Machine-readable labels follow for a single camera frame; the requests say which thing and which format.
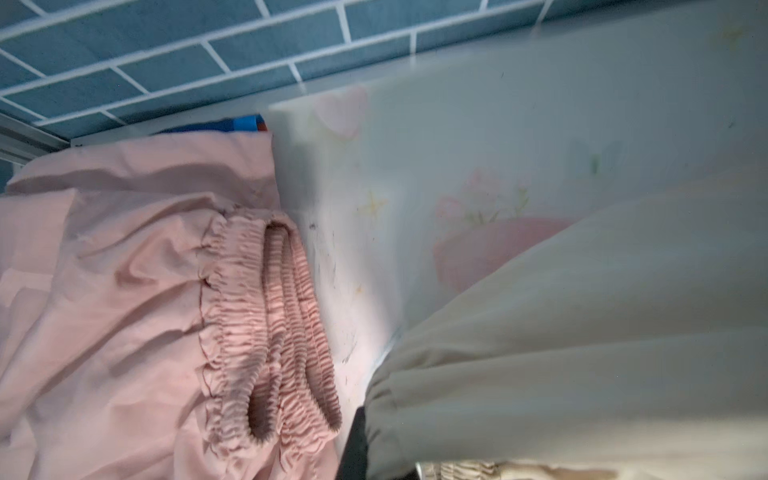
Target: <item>ruffled fabric edge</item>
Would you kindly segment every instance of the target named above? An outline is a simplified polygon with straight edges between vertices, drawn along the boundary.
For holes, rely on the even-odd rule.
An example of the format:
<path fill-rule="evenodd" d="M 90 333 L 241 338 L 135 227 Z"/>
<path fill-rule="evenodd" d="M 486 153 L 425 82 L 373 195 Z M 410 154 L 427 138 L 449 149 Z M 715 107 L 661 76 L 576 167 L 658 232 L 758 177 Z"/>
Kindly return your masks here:
<path fill-rule="evenodd" d="M 288 470 L 319 453 L 341 426 L 300 235 L 284 214 L 237 208 L 213 221 L 202 246 L 210 259 L 200 303 L 207 450 L 236 473 L 276 443 Z M 259 425 L 254 409 L 263 412 Z"/>

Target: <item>pink cloth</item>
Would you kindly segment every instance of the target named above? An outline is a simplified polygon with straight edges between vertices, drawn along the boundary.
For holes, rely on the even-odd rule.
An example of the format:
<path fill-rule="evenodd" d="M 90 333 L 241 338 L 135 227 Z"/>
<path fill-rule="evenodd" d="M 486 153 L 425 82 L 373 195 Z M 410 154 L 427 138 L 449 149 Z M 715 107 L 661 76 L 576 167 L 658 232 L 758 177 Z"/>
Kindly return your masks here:
<path fill-rule="evenodd" d="M 271 141 L 158 135 L 12 180 L 0 476 L 333 475 L 333 364 Z"/>
<path fill-rule="evenodd" d="M 557 218 L 521 217 L 464 230 L 432 249 L 438 280 L 463 292 L 570 225 L 570 221 Z"/>

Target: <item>blue brick wallpaper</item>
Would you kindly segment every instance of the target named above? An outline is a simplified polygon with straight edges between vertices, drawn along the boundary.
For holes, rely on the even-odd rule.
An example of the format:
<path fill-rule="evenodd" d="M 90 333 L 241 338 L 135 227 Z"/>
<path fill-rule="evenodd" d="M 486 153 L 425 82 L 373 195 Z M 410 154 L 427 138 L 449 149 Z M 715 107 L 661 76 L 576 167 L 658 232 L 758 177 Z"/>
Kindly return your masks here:
<path fill-rule="evenodd" d="M 617 1 L 0 0 L 0 112 L 78 137 Z"/>

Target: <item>white fabric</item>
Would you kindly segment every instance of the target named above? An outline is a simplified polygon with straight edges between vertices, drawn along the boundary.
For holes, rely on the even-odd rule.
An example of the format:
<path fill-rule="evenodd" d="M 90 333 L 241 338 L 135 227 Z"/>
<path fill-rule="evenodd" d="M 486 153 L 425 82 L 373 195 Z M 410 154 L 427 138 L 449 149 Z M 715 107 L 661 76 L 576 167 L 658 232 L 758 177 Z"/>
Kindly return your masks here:
<path fill-rule="evenodd" d="M 369 477 L 509 460 L 768 478 L 768 169 L 603 210 L 405 335 Z"/>

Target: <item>white grout line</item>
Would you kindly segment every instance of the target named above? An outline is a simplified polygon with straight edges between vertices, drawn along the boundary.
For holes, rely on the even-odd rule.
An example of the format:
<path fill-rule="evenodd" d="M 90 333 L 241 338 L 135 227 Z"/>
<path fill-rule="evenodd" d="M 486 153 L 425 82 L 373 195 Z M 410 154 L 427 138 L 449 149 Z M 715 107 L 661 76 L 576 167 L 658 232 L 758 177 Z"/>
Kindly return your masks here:
<path fill-rule="evenodd" d="M 47 120 L 35 122 L 35 125 L 41 126 L 41 125 L 56 123 L 59 121 L 70 120 L 72 118 L 82 117 L 84 115 L 89 115 L 101 110 L 111 110 L 112 108 L 123 107 L 125 105 L 135 104 L 140 101 L 149 100 L 151 98 L 157 98 L 157 97 L 162 97 L 168 94 L 178 93 L 180 91 L 191 90 L 192 88 L 204 87 L 206 85 L 214 84 L 219 81 L 230 80 L 231 78 L 243 77 L 245 75 L 258 73 L 260 71 L 270 70 L 272 68 L 277 68 L 277 67 L 290 68 L 291 63 L 296 64 L 301 61 L 313 60 L 315 58 L 325 57 L 327 55 L 334 55 L 336 53 L 353 50 L 354 48 L 365 47 L 367 45 L 372 45 L 375 43 L 379 43 L 381 41 L 388 41 L 388 40 L 393 40 L 395 38 L 401 38 L 407 35 L 411 35 L 412 33 L 418 34 L 423 31 L 432 30 L 434 28 L 442 28 L 442 27 L 448 27 L 451 25 L 457 25 L 457 24 L 466 22 L 468 20 L 476 20 L 478 18 L 491 17 L 497 14 L 518 10 L 520 8 L 527 8 L 532 5 L 538 5 L 541 3 L 542 3 L 542 0 L 521 0 L 520 2 L 513 2 L 509 5 L 494 7 L 491 10 L 488 10 L 486 12 L 473 12 L 473 13 L 464 14 L 461 16 L 444 18 L 442 20 L 421 24 L 415 27 L 388 31 L 381 35 L 375 35 L 372 37 L 355 40 L 349 45 L 339 44 L 331 47 L 321 48 L 320 50 L 303 53 L 300 55 L 294 55 L 293 57 L 281 58 L 280 60 L 263 63 L 261 65 L 254 65 L 253 67 L 243 68 L 242 70 L 231 71 L 229 73 L 217 75 L 215 77 L 204 78 L 202 80 L 193 81 L 188 84 L 177 85 L 175 87 L 166 88 L 165 90 L 154 91 L 154 92 L 150 92 L 149 94 L 139 95 L 137 97 L 115 101 L 110 104 L 100 105 L 98 107 L 87 108 L 85 110 L 71 112 L 69 114 L 60 115 L 55 118 L 49 118 Z"/>
<path fill-rule="evenodd" d="M 96 71 L 101 71 L 107 68 L 116 67 L 116 66 L 131 63 L 134 61 L 144 60 L 145 58 L 154 57 L 156 55 L 162 55 L 163 53 L 168 53 L 170 51 L 180 50 L 184 47 L 198 45 L 202 41 L 217 40 L 219 38 L 229 37 L 231 35 L 243 33 L 245 31 L 252 31 L 261 27 L 266 27 L 269 25 L 274 25 L 276 23 L 293 20 L 295 18 L 303 17 L 304 15 L 311 15 L 314 13 L 322 12 L 324 10 L 335 8 L 336 3 L 338 1 L 339 0 L 332 0 L 330 2 L 314 3 L 305 8 L 297 8 L 296 10 L 290 10 L 280 15 L 273 15 L 269 18 L 259 18 L 258 20 L 252 20 L 250 22 L 245 22 L 238 25 L 232 25 L 230 27 L 222 28 L 219 30 L 208 31 L 201 35 L 185 38 L 179 41 L 174 41 L 171 43 L 167 43 L 165 45 L 157 46 L 155 48 L 149 48 L 148 50 L 135 51 L 133 53 L 129 53 L 121 57 L 98 61 L 96 63 L 85 65 L 84 67 L 80 67 L 80 68 L 73 68 L 72 70 L 64 71 L 60 74 L 49 75 L 45 79 L 33 80 L 25 84 L 14 85 L 13 87 L 4 88 L 0 90 L 0 96 L 14 94 L 19 91 L 30 90 L 32 88 L 37 88 L 43 85 L 55 83 L 57 81 L 68 80 L 70 78 L 75 78 L 75 77 L 82 77 L 83 75 L 91 74 Z"/>
<path fill-rule="evenodd" d="M 541 31 L 541 23 L 544 21 L 544 18 L 547 16 L 547 12 L 549 12 L 549 7 L 552 5 L 552 2 L 554 0 L 545 0 L 544 4 L 541 6 L 541 11 L 538 13 L 538 17 L 536 18 L 536 23 L 533 24 L 533 28 L 531 29 L 531 38 L 537 38 L 539 32 Z"/>
<path fill-rule="evenodd" d="M 110 68 L 110 70 L 112 70 L 114 73 L 120 75 L 126 82 L 128 82 L 129 84 L 131 84 L 134 87 L 136 87 L 136 89 L 139 90 L 141 93 L 143 93 L 143 94 L 148 94 L 149 93 L 149 90 L 144 88 L 144 86 L 142 84 L 140 84 L 139 82 L 135 81 L 129 74 L 127 74 L 124 71 L 122 71 L 119 67 L 112 67 L 112 68 Z"/>
<path fill-rule="evenodd" d="M 339 16 L 339 25 L 341 25 L 341 34 L 344 37 L 344 43 L 352 43 L 352 35 L 349 33 L 349 22 L 346 20 L 346 10 L 344 4 L 339 3 L 336 6 L 336 14 Z"/>
<path fill-rule="evenodd" d="M 221 70 L 224 73 L 231 72 L 229 65 L 227 65 L 224 59 L 219 56 L 219 53 L 215 51 L 213 47 L 210 46 L 210 43 L 208 43 L 207 41 L 202 41 L 200 42 L 200 45 L 203 45 L 203 48 L 205 48 L 205 51 L 208 52 L 208 55 L 210 55 L 210 57 L 216 62 L 216 64 L 219 65 L 219 68 L 221 68 Z"/>
<path fill-rule="evenodd" d="M 256 0 L 256 8 L 259 9 L 259 13 L 264 18 L 270 17 L 270 10 L 266 7 L 266 3 L 264 3 L 264 0 Z"/>
<path fill-rule="evenodd" d="M 45 17 L 30 18 L 24 22 L 2 29 L 0 31 L 0 40 L 18 37 L 19 35 L 29 33 L 30 31 L 41 30 L 45 27 L 56 25 L 57 23 L 66 22 L 73 18 L 79 18 L 90 13 L 99 12 L 128 2 L 136 2 L 136 0 L 94 0 L 93 2 L 76 5 L 72 8 L 60 10 L 59 12 L 49 13 Z"/>
<path fill-rule="evenodd" d="M 29 8 L 34 13 L 45 17 L 48 13 L 42 8 L 38 7 L 32 0 L 19 0 L 26 8 Z"/>
<path fill-rule="evenodd" d="M 8 52 L 3 50 L 2 48 L 0 48 L 0 55 L 2 55 L 3 57 L 6 57 L 8 60 L 12 61 L 13 63 L 17 64 L 18 66 L 26 68 L 27 70 L 29 70 L 33 74 L 39 76 L 40 78 L 45 78 L 45 74 L 43 72 L 39 71 L 37 68 L 31 66 L 30 64 L 28 64 L 25 61 L 19 60 L 18 58 L 16 58 L 15 55 L 9 54 Z"/>
<path fill-rule="evenodd" d="M 33 117 L 37 117 L 37 118 L 39 118 L 39 119 L 40 119 L 40 121 L 46 121 L 46 120 L 47 120 L 47 118 L 46 118 L 46 117 L 43 117 L 43 116 L 42 116 L 42 115 L 40 115 L 39 113 L 37 113 L 37 112 L 35 112 L 35 111 L 32 111 L 32 110 L 30 110 L 30 109 L 26 108 L 24 105 L 19 105 L 19 104 L 17 104 L 17 103 L 16 103 L 16 102 L 14 102 L 14 101 L 10 101 L 9 99 L 7 99 L 7 98 L 5 98 L 5 97 L 0 97 L 0 101 L 4 101 L 5 103 L 7 103 L 7 104 L 11 105 L 12 107 L 16 107 L 16 108 L 18 108 L 18 109 L 19 109 L 19 110 L 21 110 L 21 111 L 25 111 L 25 112 L 27 112 L 28 114 L 32 115 Z"/>
<path fill-rule="evenodd" d="M 104 115 L 106 118 L 111 118 L 112 120 L 118 122 L 120 125 L 128 125 L 127 123 L 125 123 L 125 120 L 123 120 L 120 117 L 114 116 L 113 114 L 109 113 L 106 110 L 100 110 L 98 113 Z"/>
<path fill-rule="evenodd" d="M 13 165 L 13 174 L 16 175 L 18 172 L 22 171 L 21 168 L 24 167 L 28 162 L 24 162 L 22 160 L 16 160 L 15 158 L 3 158 L 3 161 L 7 161 L 11 165 Z"/>
<path fill-rule="evenodd" d="M 302 80 L 301 78 L 299 69 L 296 68 L 296 64 L 293 62 L 290 62 L 288 64 L 288 68 L 290 69 L 290 72 L 293 74 L 293 78 L 296 80 L 296 83 L 299 84 L 299 90 L 301 90 L 302 94 L 306 95 L 306 85 L 304 84 L 304 80 Z"/>
<path fill-rule="evenodd" d="M 410 41 L 410 51 L 411 51 L 411 56 L 413 56 L 413 55 L 416 55 L 416 32 L 415 31 L 411 32 L 411 39 L 410 40 L 411 40 Z"/>
<path fill-rule="evenodd" d="M 536 18 L 536 25 L 534 25 L 534 28 L 541 25 L 541 23 L 544 21 L 544 17 L 547 16 L 547 12 L 549 12 L 549 7 L 552 6 L 552 2 L 554 0 L 545 0 L 544 6 L 541 7 L 541 12 L 538 14 L 538 17 Z"/>
<path fill-rule="evenodd" d="M 342 3 L 349 4 L 357 1 L 361 1 L 361 0 L 342 0 Z M 521 0 L 520 2 L 513 2 L 510 5 L 495 7 L 490 11 L 490 13 L 488 13 L 488 11 L 470 12 L 464 15 L 449 17 L 447 19 L 442 19 L 442 20 L 438 20 L 428 24 L 424 24 L 416 29 L 426 30 L 433 27 L 454 25 L 454 24 L 462 23 L 466 20 L 472 20 L 475 18 L 482 18 L 484 16 L 496 15 L 503 12 L 508 12 L 511 10 L 517 10 L 519 8 L 525 8 L 531 5 L 540 4 L 543 1 L 544 0 Z M 287 20 L 293 20 L 294 18 L 302 17 L 304 15 L 311 15 L 313 13 L 322 12 L 324 10 L 327 10 L 328 8 L 334 7 L 337 3 L 338 3 L 338 0 L 334 0 L 332 2 L 320 2 L 316 4 L 311 4 L 308 7 L 298 8 L 296 10 L 291 10 L 280 15 L 274 15 L 272 17 L 269 17 L 268 19 L 260 19 L 252 22 L 246 22 L 243 24 L 234 25 L 231 27 L 222 28 L 221 30 L 209 31 L 205 34 L 198 35 L 196 37 L 189 37 L 189 38 L 185 38 L 184 40 L 175 41 L 165 45 L 160 45 L 159 47 L 151 48 L 148 50 L 136 51 L 134 53 L 123 55 L 122 57 L 99 61 L 94 64 L 86 65 L 80 68 L 75 68 L 70 71 L 62 72 L 60 74 L 49 75 L 48 77 L 41 78 L 39 80 L 33 80 L 24 84 L 14 85 L 12 87 L 4 88 L 0 90 L 0 96 L 14 94 L 14 93 L 25 91 L 25 90 L 31 90 L 32 88 L 37 88 L 43 85 L 52 84 L 57 81 L 68 80 L 70 78 L 75 78 L 75 77 L 81 77 L 83 75 L 91 74 L 96 71 L 101 71 L 101 70 L 115 67 L 118 65 L 123 65 L 123 64 L 134 62 L 134 61 L 144 60 L 145 58 L 154 57 L 156 55 L 162 55 L 163 53 L 179 50 L 181 48 L 189 47 L 191 45 L 197 45 L 197 44 L 200 44 L 202 41 L 217 40 L 218 38 L 228 37 L 228 36 L 242 33 L 245 31 L 252 31 L 259 27 L 273 25 L 273 24 L 284 22 Z M 376 38 L 387 37 L 387 36 L 389 36 L 389 38 L 395 38 L 400 36 L 404 31 L 410 31 L 413 29 L 414 29 L 413 27 L 404 28 L 403 30 L 395 31 L 394 35 L 391 35 L 392 32 L 388 32 L 387 34 L 382 34 Z"/>
<path fill-rule="evenodd" d="M 416 66 L 416 32 L 411 32 L 411 38 L 409 39 L 409 50 L 411 52 L 411 68 Z"/>

